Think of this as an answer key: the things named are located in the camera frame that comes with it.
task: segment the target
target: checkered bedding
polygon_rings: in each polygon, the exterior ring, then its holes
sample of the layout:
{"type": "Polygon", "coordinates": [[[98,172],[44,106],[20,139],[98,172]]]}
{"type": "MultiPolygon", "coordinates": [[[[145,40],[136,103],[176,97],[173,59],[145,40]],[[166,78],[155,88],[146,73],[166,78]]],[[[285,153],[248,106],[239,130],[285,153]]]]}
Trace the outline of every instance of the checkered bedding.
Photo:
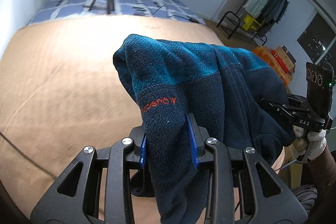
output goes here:
{"type": "MultiPolygon", "coordinates": [[[[49,0],[32,18],[29,24],[54,19],[76,18],[106,13],[106,0],[97,0],[94,9],[88,11],[84,5],[90,5],[92,0],[49,0]]],[[[169,18],[172,20],[189,21],[196,19],[205,24],[180,0],[115,0],[116,15],[139,15],[169,18]]]]}

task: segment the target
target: silver screw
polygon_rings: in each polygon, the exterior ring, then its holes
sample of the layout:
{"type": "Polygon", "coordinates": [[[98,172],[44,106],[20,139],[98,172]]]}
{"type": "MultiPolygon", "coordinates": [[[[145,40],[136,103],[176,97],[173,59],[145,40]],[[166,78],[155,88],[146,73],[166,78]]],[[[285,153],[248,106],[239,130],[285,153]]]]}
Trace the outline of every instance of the silver screw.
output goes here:
{"type": "Polygon", "coordinates": [[[208,144],[216,144],[217,143],[217,139],[216,138],[207,138],[207,143],[208,144]]]}
{"type": "Polygon", "coordinates": [[[94,148],[92,146],[87,146],[84,148],[84,153],[90,154],[94,151],[94,148]]]}
{"type": "Polygon", "coordinates": [[[124,138],[122,141],[121,141],[124,145],[129,145],[133,142],[133,140],[131,138],[124,138]]]}
{"type": "Polygon", "coordinates": [[[246,147],[246,148],[245,148],[245,151],[246,151],[246,153],[248,153],[248,154],[254,154],[254,153],[255,153],[255,149],[254,149],[253,147],[251,147],[251,146],[246,147]]]}

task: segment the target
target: beige sheet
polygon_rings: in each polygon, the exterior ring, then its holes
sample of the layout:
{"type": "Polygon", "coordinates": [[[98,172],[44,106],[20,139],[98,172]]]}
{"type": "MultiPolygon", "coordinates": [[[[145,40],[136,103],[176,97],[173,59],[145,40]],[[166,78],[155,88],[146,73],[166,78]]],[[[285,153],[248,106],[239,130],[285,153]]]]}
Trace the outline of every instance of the beige sheet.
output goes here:
{"type": "MultiPolygon", "coordinates": [[[[203,25],[96,16],[18,30],[0,61],[0,131],[53,175],[87,145],[113,145],[141,124],[113,53],[131,33],[222,45],[203,25]]],[[[26,216],[53,182],[0,137],[0,179],[26,216]]],[[[133,198],[136,223],[159,223],[154,199],[133,198]]]]}

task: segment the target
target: embroidered logo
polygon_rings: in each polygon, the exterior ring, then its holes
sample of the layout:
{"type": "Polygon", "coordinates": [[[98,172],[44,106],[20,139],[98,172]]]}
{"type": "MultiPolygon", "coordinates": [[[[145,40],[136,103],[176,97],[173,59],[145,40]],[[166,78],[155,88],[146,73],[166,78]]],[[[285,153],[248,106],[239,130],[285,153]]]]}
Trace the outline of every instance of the embroidered logo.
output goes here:
{"type": "Polygon", "coordinates": [[[151,102],[150,104],[145,105],[143,108],[141,108],[141,113],[145,113],[147,110],[149,110],[152,107],[156,107],[160,104],[168,105],[168,104],[174,104],[176,103],[175,97],[164,97],[157,99],[156,101],[151,102]]]}

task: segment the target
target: window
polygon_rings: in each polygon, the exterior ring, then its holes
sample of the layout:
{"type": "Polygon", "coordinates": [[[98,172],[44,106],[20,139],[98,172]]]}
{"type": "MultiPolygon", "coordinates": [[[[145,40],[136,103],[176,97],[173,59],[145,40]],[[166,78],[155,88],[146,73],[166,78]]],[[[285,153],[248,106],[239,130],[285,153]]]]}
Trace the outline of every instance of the window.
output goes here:
{"type": "Polygon", "coordinates": [[[297,41],[313,63],[323,65],[327,61],[336,71],[336,33],[335,28],[330,26],[330,23],[334,25],[334,21],[324,9],[319,9],[318,12],[323,16],[317,13],[297,41]]]}

